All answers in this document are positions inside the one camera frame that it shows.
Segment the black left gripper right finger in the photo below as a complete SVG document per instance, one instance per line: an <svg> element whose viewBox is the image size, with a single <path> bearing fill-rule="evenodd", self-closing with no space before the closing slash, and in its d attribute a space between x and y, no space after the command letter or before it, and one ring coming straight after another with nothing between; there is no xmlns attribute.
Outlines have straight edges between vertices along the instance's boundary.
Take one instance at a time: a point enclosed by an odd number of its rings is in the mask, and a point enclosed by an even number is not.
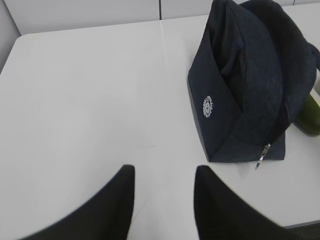
<svg viewBox="0 0 320 240"><path fill-rule="evenodd" d="M201 240L296 240L236 195L206 165L196 169L194 218Z"/></svg>

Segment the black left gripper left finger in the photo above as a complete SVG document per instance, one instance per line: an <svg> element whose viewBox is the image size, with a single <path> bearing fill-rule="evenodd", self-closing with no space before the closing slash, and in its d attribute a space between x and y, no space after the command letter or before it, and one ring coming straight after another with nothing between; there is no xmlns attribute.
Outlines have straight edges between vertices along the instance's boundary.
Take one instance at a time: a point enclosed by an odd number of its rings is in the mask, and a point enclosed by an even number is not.
<svg viewBox="0 0 320 240"><path fill-rule="evenodd" d="M25 240L126 240L135 203L135 167L123 165L92 198Z"/></svg>

